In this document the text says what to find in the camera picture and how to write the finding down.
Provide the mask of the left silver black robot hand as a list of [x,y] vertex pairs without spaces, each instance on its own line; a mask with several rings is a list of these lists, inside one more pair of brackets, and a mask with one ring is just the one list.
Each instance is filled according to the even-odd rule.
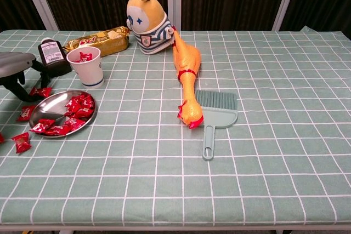
[[25,84],[24,71],[28,68],[40,72],[41,88],[46,88],[50,78],[48,69],[31,53],[1,52],[1,85],[25,102],[42,100],[39,95],[29,95],[21,86]]

